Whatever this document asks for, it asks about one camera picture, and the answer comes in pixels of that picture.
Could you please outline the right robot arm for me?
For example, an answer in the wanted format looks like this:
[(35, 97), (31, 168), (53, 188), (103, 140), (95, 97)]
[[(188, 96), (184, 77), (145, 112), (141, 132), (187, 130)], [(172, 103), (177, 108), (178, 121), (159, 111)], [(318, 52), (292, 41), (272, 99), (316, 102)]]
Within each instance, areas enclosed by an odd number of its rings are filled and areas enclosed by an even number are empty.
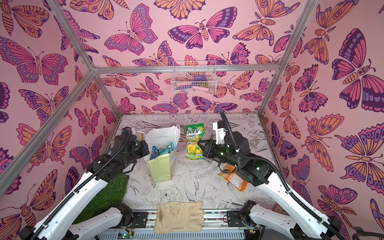
[(203, 156), (219, 166), (233, 166), (234, 173), (267, 194), (287, 212), (282, 215), (247, 201), (240, 211), (245, 225), (265, 226), (291, 240), (344, 239), (339, 219), (328, 217), (313, 208), (288, 185), (274, 163), (251, 153), (248, 140), (239, 132), (232, 131), (224, 111), (220, 111), (220, 116), (221, 121), (213, 124), (215, 139), (198, 142)]

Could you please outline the yellow-green Fox's spring tea bag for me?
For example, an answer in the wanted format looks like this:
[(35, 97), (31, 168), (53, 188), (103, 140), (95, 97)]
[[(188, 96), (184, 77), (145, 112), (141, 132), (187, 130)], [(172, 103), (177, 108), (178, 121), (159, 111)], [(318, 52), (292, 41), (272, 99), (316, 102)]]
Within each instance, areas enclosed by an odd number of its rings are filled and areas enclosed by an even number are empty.
[(198, 142), (204, 137), (204, 123), (187, 125), (186, 126), (186, 158), (189, 160), (204, 159), (203, 151), (198, 145)]

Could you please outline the white paper bag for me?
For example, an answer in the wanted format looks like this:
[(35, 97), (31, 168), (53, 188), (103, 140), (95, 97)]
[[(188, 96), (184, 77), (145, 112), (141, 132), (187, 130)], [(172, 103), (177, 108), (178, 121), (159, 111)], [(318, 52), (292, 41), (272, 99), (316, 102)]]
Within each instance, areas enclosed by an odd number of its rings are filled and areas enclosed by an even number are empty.
[(142, 133), (141, 139), (148, 144), (149, 155), (140, 158), (138, 162), (147, 166), (152, 182), (172, 179), (180, 136), (181, 129), (178, 125)]

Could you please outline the teal candy bag back-side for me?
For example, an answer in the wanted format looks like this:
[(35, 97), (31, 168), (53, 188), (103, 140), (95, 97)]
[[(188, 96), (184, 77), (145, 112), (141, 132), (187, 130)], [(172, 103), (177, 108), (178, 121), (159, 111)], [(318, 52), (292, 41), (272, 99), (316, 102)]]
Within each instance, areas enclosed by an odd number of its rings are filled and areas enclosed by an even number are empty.
[(165, 149), (159, 151), (159, 155), (162, 156), (162, 155), (166, 155), (166, 154), (170, 154), (173, 150), (174, 150), (174, 143), (171, 142), (168, 147), (166, 147)]

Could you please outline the orange Fox's candy bag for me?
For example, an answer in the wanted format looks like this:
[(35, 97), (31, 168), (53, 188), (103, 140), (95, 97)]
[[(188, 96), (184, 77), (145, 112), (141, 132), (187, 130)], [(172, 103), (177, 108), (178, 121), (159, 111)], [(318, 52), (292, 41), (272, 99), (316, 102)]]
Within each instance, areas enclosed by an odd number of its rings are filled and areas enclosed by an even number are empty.
[(218, 175), (224, 178), (228, 183), (231, 183), (239, 192), (244, 191), (248, 185), (248, 182), (237, 175), (235, 167), (229, 164), (225, 165)]

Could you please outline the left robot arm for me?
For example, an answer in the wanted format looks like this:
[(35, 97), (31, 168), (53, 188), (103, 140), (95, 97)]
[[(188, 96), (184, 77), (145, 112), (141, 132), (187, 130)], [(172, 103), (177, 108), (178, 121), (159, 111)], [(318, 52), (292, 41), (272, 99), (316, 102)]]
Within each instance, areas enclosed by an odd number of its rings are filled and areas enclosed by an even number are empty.
[(133, 211), (123, 203), (117, 203), (82, 223), (74, 222), (115, 176), (149, 153), (145, 140), (138, 140), (130, 127), (123, 128), (122, 133), (115, 137), (114, 146), (90, 164), (75, 188), (59, 205), (34, 226), (24, 227), (19, 237), (22, 240), (88, 240), (109, 228), (129, 226), (133, 222)]

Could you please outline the small blue snack pack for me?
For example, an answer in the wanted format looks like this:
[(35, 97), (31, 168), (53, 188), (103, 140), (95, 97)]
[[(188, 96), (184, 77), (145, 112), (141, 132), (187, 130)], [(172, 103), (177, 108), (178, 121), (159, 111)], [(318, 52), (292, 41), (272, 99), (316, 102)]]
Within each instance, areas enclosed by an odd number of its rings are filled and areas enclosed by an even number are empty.
[(151, 160), (157, 158), (159, 156), (159, 150), (156, 146), (152, 147)]

